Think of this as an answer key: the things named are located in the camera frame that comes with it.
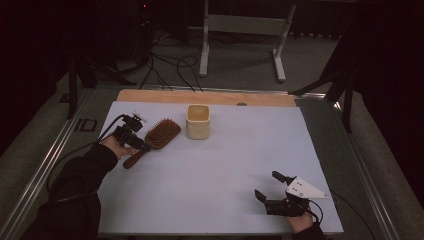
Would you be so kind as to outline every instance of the person's arm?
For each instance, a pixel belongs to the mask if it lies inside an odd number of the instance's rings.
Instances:
[[[118,159],[135,152],[111,136],[69,160],[22,239],[96,239],[101,209],[97,189]]]
[[[299,217],[286,217],[292,229],[293,240],[325,240],[326,237],[318,223],[312,221],[312,215],[305,212]]]

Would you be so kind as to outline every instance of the wooden board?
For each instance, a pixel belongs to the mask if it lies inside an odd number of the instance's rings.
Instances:
[[[192,103],[248,106],[296,107],[292,96],[284,93],[234,93],[234,92],[192,92],[122,90],[117,98],[120,102]]]

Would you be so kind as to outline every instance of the hairbrush handle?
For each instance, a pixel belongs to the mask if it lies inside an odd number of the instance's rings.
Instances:
[[[132,166],[134,166],[134,164],[136,164],[137,161],[147,152],[148,152],[147,150],[141,149],[136,154],[129,157],[127,160],[125,160],[125,162],[123,164],[124,168],[129,169]]]

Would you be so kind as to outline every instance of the human hand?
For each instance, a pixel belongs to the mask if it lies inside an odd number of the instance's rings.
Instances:
[[[121,147],[121,145],[119,145],[118,140],[116,140],[116,138],[113,135],[109,135],[100,144],[112,150],[112,152],[115,153],[118,160],[125,155],[133,155],[138,151],[137,149],[133,147]]]
[[[302,216],[299,217],[286,217],[286,220],[289,223],[293,234],[310,228],[313,225],[312,215],[308,212],[305,212]]]

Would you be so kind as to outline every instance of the hairbrush bristles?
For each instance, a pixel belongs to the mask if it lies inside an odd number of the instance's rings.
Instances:
[[[178,124],[165,118],[147,132],[145,141],[152,149],[161,149],[180,132],[181,128]]]

